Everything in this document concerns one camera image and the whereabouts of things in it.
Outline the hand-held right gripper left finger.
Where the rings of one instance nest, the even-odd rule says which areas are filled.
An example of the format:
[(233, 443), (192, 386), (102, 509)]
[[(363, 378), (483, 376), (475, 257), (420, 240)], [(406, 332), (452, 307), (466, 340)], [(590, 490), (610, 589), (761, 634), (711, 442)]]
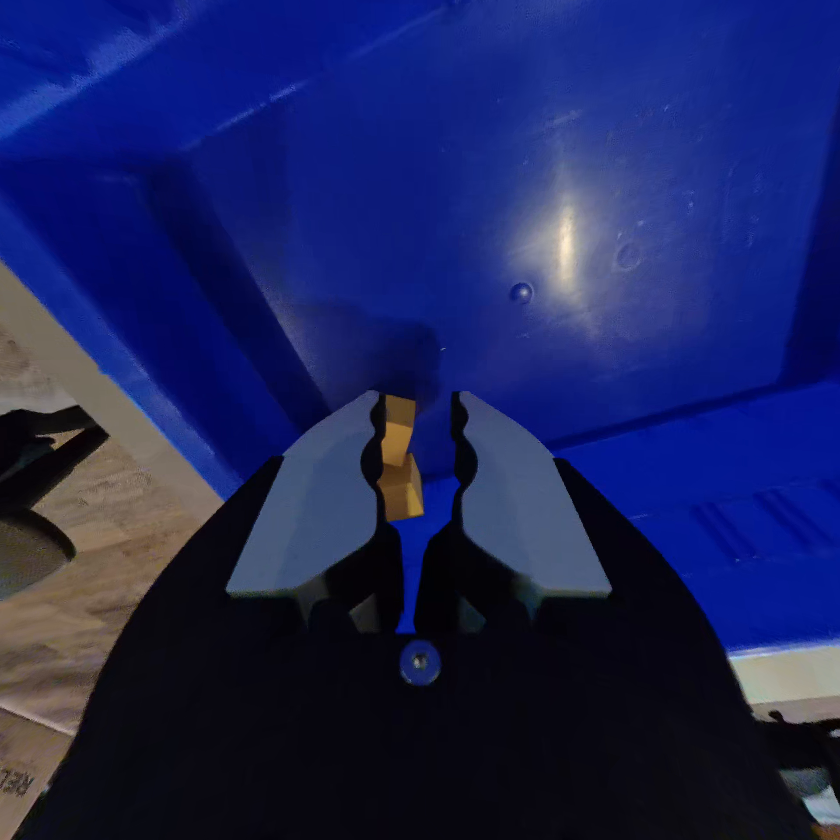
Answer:
[(302, 435), (282, 463), (226, 592), (290, 593), (350, 557), (381, 519), (382, 394), (364, 392)]

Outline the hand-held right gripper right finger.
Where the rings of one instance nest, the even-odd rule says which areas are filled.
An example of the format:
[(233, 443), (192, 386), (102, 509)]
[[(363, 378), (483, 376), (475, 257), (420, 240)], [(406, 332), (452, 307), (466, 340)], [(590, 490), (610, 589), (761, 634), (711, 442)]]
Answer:
[(467, 539), (547, 596), (604, 598), (613, 588), (550, 451), (471, 392), (454, 394), (466, 457), (457, 505)]

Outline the blue plastic bin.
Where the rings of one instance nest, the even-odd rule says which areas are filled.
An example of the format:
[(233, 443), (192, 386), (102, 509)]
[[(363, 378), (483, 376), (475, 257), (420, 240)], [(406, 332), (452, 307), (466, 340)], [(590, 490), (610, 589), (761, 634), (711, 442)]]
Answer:
[(732, 652), (838, 644), (838, 2), (2, 2), (2, 259), (222, 497), (453, 392)]

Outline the grey desk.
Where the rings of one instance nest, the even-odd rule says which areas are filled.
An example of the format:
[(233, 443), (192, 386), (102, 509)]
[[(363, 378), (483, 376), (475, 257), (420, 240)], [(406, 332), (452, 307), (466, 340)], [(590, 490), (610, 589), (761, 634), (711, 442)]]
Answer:
[(127, 615), (223, 501), (5, 264), (1, 326), (2, 407), (79, 404), (109, 434), (36, 506), (81, 567), (2, 607), (2, 650), (24, 658), (2, 667), (2, 707), (69, 731)]

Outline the black chair base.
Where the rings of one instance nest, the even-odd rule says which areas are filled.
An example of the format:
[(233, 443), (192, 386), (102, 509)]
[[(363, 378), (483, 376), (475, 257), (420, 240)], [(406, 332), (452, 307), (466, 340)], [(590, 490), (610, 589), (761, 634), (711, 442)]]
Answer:
[(2, 415), (2, 514), (31, 509), (108, 440), (80, 406)]

